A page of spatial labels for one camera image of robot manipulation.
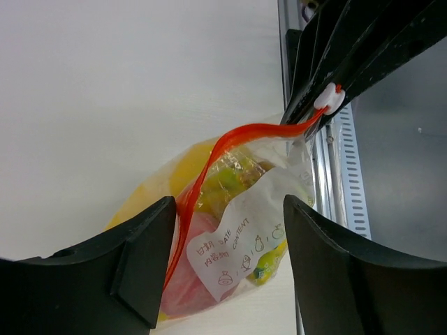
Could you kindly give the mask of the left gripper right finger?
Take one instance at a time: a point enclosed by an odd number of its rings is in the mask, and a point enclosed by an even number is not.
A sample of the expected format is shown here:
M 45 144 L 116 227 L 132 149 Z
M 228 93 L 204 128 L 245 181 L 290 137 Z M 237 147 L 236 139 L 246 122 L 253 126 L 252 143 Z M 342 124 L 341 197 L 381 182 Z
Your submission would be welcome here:
M 445 334 L 446 263 L 375 243 L 284 199 L 299 334 Z

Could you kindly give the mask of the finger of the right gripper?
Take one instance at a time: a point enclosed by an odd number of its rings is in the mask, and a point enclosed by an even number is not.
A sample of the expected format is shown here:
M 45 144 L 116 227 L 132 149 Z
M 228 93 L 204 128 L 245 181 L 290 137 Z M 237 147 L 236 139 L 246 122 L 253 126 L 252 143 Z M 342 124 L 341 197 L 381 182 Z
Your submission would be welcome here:
M 446 37 L 446 1 L 380 2 L 380 15 L 332 82 L 344 90 L 344 104 Z
M 302 32 L 291 99 L 282 124 L 296 124 L 381 13 L 380 1 L 326 1 Z

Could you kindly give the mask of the clear zip top bag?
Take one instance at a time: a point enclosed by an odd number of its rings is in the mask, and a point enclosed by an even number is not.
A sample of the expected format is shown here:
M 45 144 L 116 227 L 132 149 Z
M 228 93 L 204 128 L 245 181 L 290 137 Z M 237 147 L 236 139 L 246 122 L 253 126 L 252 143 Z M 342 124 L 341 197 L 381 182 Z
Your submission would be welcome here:
M 193 244 L 200 239 L 219 243 L 233 257 L 228 262 L 221 261 L 220 270 L 231 270 L 234 278 L 231 287 L 237 285 L 237 288 L 221 303 L 262 286 L 274 277 L 288 248 L 284 198 L 294 195 L 307 205 L 315 203 L 312 140 L 320 120 L 333 114 L 342 105 L 344 97 L 344 90 L 330 83 L 315 99 L 310 117 L 305 122 L 279 125 L 274 119 L 269 119 L 234 128 L 218 137 L 201 173 L 178 197 L 174 197 L 177 207 L 175 235 L 168 265 L 168 282 L 163 292 L 177 268 L 182 251 L 186 250 L 191 266 L 208 291 L 216 300 L 221 299 L 225 290 L 212 288 L 204 278 L 207 268 L 195 263 Z M 255 156 L 275 164 L 275 167 L 251 188 L 234 197 L 220 219 L 196 211 L 201 186 L 212 164 L 225 153 L 242 146 L 246 146 Z M 190 316 L 168 318 L 160 305 L 158 321 L 165 323 Z

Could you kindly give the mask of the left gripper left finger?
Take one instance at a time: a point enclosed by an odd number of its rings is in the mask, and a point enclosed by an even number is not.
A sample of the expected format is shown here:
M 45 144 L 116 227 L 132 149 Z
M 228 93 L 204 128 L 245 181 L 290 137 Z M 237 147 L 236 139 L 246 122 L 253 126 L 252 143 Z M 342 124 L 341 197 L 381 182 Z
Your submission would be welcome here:
M 48 258 L 1 261 L 2 334 L 148 334 L 157 324 L 176 204 Z

